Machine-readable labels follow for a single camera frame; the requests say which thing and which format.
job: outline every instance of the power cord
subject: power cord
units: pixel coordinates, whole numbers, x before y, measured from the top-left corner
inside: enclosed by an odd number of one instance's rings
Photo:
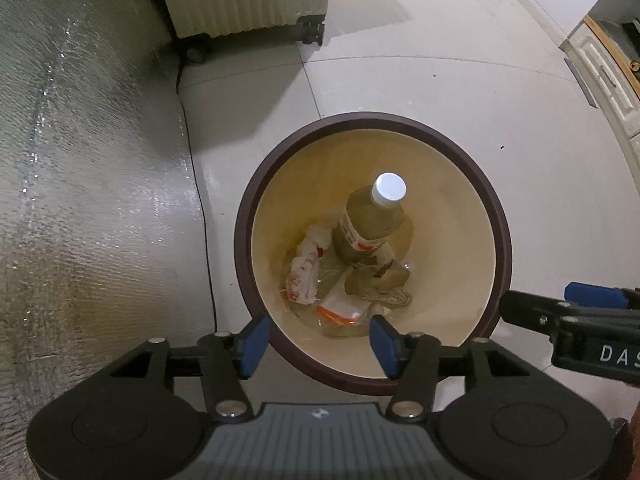
[[[191,159],[191,172],[193,173],[193,181],[196,186],[196,193],[198,194],[198,200],[200,202],[200,210],[202,211],[202,226],[204,229],[204,255],[207,261],[207,277],[209,279],[209,293],[211,295],[211,306],[213,309],[213,329],[214,332],[218,331],[218,312],[216,311],[216,300],[213,295],[213,282],[211,280],[211,266],[209,263],[209,241],[207,239],[207,215],[204,211],[202,204],[202,195],[200,194],[200,187],[198,186],[198,179],[196,177],[196,168],[193,163],[193,151],[191,150],[191,136],[189,134],[189,122],[187,121],[187,112],[184,109],[184,103],[180,98],[180,92],[178,92],[178,86],[180,85],[180,79],[182,78],[182,69],[184,68],[184,58],[180,56],[180,65],[178,66],[178,77],[175,81],[175,93],[180,101],[182,107],[182,116],[184,117],[184,130],[187,132],[187,145],[189,147],[189,158]]]

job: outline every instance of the reflective metallic surface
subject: reflective metallic surface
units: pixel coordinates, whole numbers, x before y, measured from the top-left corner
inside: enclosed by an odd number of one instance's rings
[[[210,332],[202,212],[151,0],[0,0],[0,476],[33,413]]]

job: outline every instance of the metal screw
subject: metal screw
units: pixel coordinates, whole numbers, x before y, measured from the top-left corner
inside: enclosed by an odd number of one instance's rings
[[[236,416],[244,415],[246,413],[247,406],[242,400],[222,400],[216,404],[216,411],[219,415],[228,416],[234,418]]]
[[[402,416],[403,418],[414,418],[420,415],[424,411],[424,408],[420,402],[415,402],[414,400],[401,400],[391,407],[391,411],[397,416]]]

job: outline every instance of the bottle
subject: bottle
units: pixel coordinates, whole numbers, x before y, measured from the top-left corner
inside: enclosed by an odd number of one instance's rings
[[[395,173],[383,173],[373,186],[349,195],[339,224],[332,231],[335,251],[349,264],[376,252],[404,221],[400,201],[406,194],[404,180]]]

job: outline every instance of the white bottle cap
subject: white bottle cap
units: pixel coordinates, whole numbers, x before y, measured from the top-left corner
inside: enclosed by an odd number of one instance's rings
[[[371,188],[371,198],[379,206],[392,208],[400,202],[406,194],[404,180],[395,173],[383,173]]]

